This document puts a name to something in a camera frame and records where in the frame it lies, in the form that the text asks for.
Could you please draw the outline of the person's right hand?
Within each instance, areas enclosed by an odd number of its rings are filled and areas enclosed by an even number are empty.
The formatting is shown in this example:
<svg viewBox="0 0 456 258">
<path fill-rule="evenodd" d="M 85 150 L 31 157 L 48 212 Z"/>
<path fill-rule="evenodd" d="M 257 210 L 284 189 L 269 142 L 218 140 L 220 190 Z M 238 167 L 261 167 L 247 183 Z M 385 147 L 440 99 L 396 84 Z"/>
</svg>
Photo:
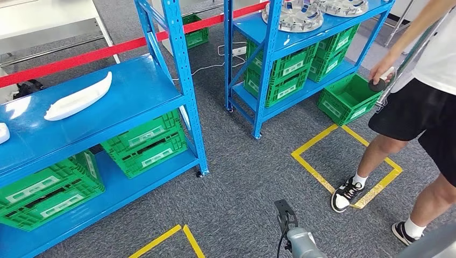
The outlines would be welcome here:
<svg viewBox="0 0 456 258">
<path fill-rule="evenodd" d="M 369 81 L 373 81 L 376 85 L 380 81 L 380 76 L 387 72 L 394 62 L 397 60 L 397 55 L 388 53 L 386 54 L 371 70 L 368 76 Z"/>
</svg>

